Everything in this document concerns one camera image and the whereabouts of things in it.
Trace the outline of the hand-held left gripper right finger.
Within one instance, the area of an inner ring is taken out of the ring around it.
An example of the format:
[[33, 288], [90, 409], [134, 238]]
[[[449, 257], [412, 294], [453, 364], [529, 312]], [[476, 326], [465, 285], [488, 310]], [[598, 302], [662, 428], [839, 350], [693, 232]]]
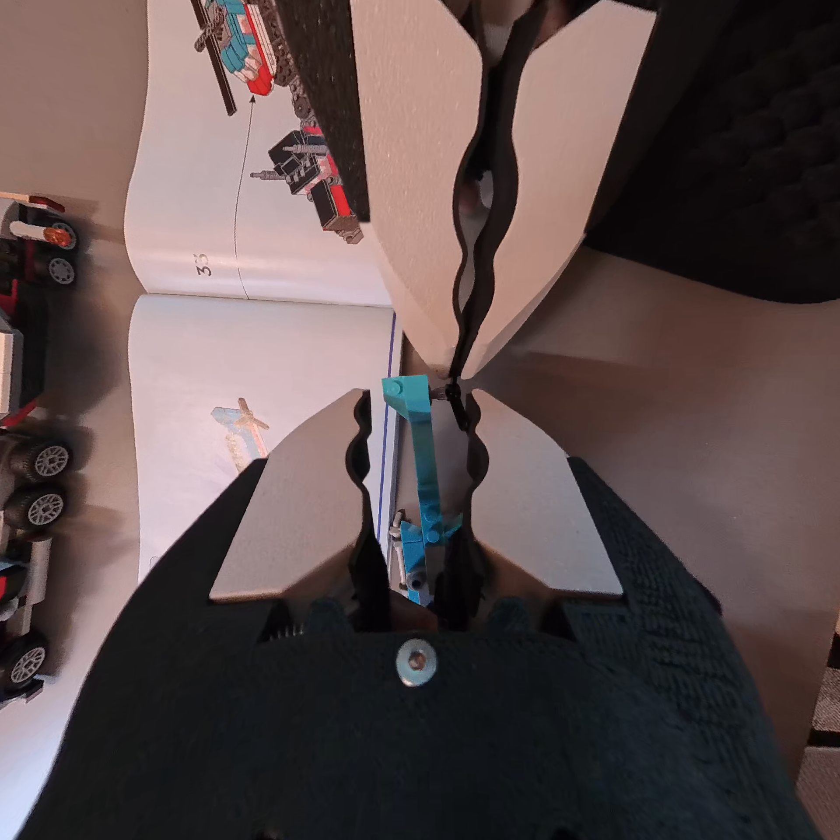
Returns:
[[612, 605], [624, 590], [567, 454], [487, 391], [465, 399], [463, 520], [438, 575], [438, 615], [471, 631], [499, 610], [528, 629], [558, 622], [564, 602]]

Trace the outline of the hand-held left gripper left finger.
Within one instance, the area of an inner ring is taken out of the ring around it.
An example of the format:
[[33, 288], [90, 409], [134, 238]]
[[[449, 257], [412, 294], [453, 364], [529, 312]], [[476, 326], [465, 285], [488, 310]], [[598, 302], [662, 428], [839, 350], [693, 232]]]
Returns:
[[320, 599], [356, 627], [391, 627], [390, 586], [369, 491], [371, 394], [352, 389], [266, 460], [210, 590], [215, 603], [282, 601], [301, 622]]

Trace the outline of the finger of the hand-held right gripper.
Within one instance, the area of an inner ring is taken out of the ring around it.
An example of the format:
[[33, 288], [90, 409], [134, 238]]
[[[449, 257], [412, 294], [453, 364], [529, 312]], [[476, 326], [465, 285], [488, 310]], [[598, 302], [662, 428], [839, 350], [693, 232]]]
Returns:
[[480, 125], [482, 42], [443, 2], [352, 1], [373, 249], [398, 321], [446, 376], [465, 265], [456, 186]]
[[579, 248], [657, 14], [596, 2], [537, 45], [545, 5], [514, 24], [489, 122], [489, 216], [474, 250], [456, 375], [475, 376]]

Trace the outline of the teal lego tail assembly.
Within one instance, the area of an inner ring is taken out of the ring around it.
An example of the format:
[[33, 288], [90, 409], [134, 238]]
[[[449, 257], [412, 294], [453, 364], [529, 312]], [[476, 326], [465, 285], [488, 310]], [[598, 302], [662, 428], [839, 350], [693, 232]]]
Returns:
[[399, 573], [398, 591], [419, 606], [431, 606], [445, 551], [460, 529], [461, 515], [442, 512], [436, 456], [432, 401], [447, 397], [446, 390], [431, 391], [425, 375], [400, 375], [382, 380], [385, 403], [411, 428], [419, 505], [419, 524], [398, 510], [389, 528], [391, 559]]

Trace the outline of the small black lego piece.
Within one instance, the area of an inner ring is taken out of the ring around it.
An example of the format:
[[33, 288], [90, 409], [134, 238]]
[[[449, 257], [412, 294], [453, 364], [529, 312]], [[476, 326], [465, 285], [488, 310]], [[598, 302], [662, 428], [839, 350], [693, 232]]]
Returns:
[[458, 429], [464, 433], [469, 431], [469, 416], [462, 401], [460, 385], [456, 380], [449, 381], [434, 390], [434, 399], [446, 400], [455, 418]]

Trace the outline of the open lego instruction booklet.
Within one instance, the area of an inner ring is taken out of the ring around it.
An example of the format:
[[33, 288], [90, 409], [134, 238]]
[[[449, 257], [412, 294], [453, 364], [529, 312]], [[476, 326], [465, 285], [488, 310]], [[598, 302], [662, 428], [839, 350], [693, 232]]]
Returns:
[[375, 264], [348, 2], [148, 2], [124, 216], [139, 580], [253, 460], [371, 393], [373, 526], [390, 549], [403, 334]]

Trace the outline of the lego truck model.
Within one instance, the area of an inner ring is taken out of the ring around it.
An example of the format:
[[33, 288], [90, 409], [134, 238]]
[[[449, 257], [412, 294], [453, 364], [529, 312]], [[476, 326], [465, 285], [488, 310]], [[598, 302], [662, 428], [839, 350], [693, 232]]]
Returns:
[[77, 281], [77, 230], [46, 196], [1, 197], [1, 703], [44, 687], [49, 640], [33, 624], [46, 596], [50, 529], [67, 512], [69, 444], [26, 426], [46, 386], [49, 289]]

